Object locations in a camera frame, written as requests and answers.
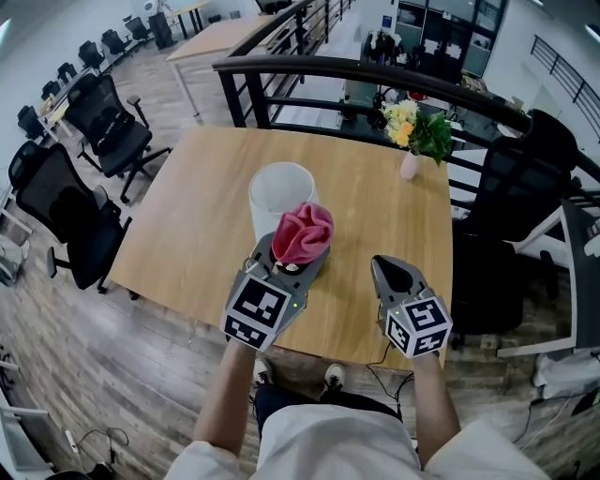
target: dark shorts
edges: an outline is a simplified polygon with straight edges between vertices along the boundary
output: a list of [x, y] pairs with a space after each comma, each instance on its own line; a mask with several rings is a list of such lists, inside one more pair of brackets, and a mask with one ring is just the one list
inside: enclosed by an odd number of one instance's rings
[[281, 386], [268, 384], [259, 386], [254, 398], [256, 407], [256, 420], [259, 424], [259, 433], [263, 435], [263, 425], [273, 413], [291, 405], [339, 405], [349, 409], [365, 410], [367, 412], [380, 412], [393, 416], [400, 422], [398, 415], [387, 405], [383, 405], [372, 398], [362, 395], [348, 394], [346, 392], [325, 392], [319, 400], [313, 400], [306, 395], [298, 394]]

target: white shirt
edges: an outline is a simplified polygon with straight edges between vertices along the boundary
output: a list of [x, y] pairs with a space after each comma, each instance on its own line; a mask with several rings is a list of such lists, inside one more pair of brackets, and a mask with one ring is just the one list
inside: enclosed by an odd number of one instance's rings
[[[166, 480], [238, 480], [237, 458], [208, 442], [194, 442]], [[253, 480], [549, 480], [492, 427], [474, 422], [423, 471], [411, 438], [390, 415], [337, 405], [294, 405], [264, 423]]]

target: wooden floor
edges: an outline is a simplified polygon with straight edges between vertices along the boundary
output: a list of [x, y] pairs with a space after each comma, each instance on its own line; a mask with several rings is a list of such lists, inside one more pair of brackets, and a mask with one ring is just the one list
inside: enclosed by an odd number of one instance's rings
[[[148, 46], [113, 71], [123, 98], [132, 93], [142, 97], [156, 147], [174, 145], [186, 128], [196, 125], [163, 62], [167, 54]], [[218, 84], [206, 74], [194, 75], [192, 69], [187, 74], [192, 95], [204, 106], [202, 121], [230, 122]], [[76, 151], [75, 141], [65, 140], [65, 145], [71, 153]], [[118, 201], [121, 180], [103, 178], [72, 157], [89, 186], [101, 183]], [[155, 173], [162, 161], [164, 158], [150, 164], [150, 171]], [[127, 214], [135, 217], [148, 185], [144, 177], [134, 182]], [[190, 442], [197, 412], [225, 347], [224, 337], [145, 299], [131, 302], [127, 292], [116, 285], [109, 284], [109, 292], [102, 296], [94, 289], [79, 291], [65, 271], [50, 280], [45, 252], [50, 246], [57, 253], [64, 248], [39, 223], [22, 212], [17, 214], [34, 233], [18, 285], [13, 289], [0, 286], [0, 343], [21, 366], [9, 397], [15, 404], [50, 412], [49, 421], [26, 426], [43, 455], [59, 469], [81, 468], [70, 451], [65, 429], [80, 439], [93, 428], [119, 427], [130, 439], [128, 446], [124, 441], [116, 445], [119, 477], [161, 478]], [[19, 244], [24, 241], [23, 233], [6, 222], [0, 225], [0, 232]], [[546, 299], [540, 280], [528, 283], [525, 321], [511, 337], [503, 338], [502, 344], [555, 338], [568, 327], [568, 275], [561, 272], [560, 280], [561, 294], [554, 302]], [[445, 368], [461, 423], [482, 417], [507, 438], [515, 439], [525, 427], [528, 405], [535, 395], [530, 381], [533, 359], [496, 358], [496, 337], [474, 337], [470, 342], [463, 352], [448, 354]], [[321, 388], [326, 359], [276, 348], [267, 356], [283, 383], [312, 394]], [[377, 371], [390, 392], [406, 375]], [[347, 389], [393, 404], [364, 367], [348, 366]], [[406, 426], [414, 434], [411, 383], [402, 390], [400, 399]], [[582, 462], [584, 472], [600, 458], [600, 409], [572, 419], [570, 413], [576, 403], [570, 400], [525, 450], [553, 477], [570, 473], [576, 460]], [[528, 433], [518, 445], [527, 443], [563, 404], [564, 400], [555, 400], [533, 407]], [[86, 470], [107, 459], [108, 444], [98, 435], [88, 437], [81, 449]], [[244, 472], [253, 471], [258, 450], [256, 424], [250, 419], [242, 452]]]

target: white cup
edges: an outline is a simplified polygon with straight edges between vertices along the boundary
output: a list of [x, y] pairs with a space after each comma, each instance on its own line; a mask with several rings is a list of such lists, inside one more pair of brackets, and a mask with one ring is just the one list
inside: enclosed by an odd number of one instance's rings
[[281, 215], [299, 203], [318, 203], [315, 179], [291, 162], [271, 163], [256, 172], [248, 188], [252, 225], [257, 243], [279, 225]]

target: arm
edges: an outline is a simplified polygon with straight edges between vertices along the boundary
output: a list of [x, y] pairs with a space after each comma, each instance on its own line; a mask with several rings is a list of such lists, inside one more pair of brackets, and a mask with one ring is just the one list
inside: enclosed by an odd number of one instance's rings
[[194, 441], [209, 442], [239, 457], [248, 420], [248, 395], [256, 351], [231, 339], [202, 407]]
[[460, 432], [457, 411], [448, 395], [437, 355], [412, 360], [416, 397], [416, 440], [423, 468], [433, 455]]

